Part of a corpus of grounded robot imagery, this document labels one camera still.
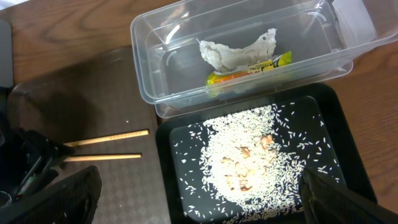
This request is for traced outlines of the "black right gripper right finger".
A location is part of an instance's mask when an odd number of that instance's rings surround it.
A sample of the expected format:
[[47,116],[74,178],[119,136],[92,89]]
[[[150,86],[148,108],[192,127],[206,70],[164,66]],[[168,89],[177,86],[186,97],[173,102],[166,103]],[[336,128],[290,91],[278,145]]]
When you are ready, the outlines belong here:
[[304,169],[299,194],[307,224],[397,223],[397,214],[325,175]]

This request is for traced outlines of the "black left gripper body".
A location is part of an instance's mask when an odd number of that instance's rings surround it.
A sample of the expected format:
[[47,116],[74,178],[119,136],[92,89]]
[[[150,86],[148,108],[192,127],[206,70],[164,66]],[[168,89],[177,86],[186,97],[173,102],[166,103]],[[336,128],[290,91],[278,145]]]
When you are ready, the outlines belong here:
[[55,168],[74,152],[37,131],[2,128],[1,206],[44,189],[58,177]]

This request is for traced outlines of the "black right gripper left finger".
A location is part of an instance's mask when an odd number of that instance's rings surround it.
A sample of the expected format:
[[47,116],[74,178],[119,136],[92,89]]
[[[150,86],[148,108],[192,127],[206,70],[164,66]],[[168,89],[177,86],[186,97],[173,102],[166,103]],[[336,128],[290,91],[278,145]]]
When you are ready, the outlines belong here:
[[101,195],[96,166],[1,209],[1,224],[91,224]]

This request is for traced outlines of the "wooden chopstick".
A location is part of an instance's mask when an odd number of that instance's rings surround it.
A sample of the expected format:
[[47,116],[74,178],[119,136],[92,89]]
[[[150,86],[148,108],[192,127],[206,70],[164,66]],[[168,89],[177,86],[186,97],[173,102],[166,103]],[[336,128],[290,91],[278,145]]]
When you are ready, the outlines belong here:
[[96,143],[101,143],[101,142],[116,141],[116,140],[120,140],[120,139],[128,139],[128,138],[135,138],[135,137],[139,137],[139,136],[146,136],[148,134],[149,134],[149,130],[145,129],[145,130],[141,130],[141,131],[133,131],[133,132],[129,132],[129,133],[115,134],[115,135],[110,135],[110,136],[103,136],[103,137],[98,137],[98,138],[68,142],[68,143],[64,143],[64,145],[66,145],[68,147],[84,146],[84,145],[88,145],[88,144],[96,144]]
[[121,159],[138,159],[142,154],[95,154],[85,156],[69,156],[63,159],[63,162],[87,162],[87,161],[107,161]]

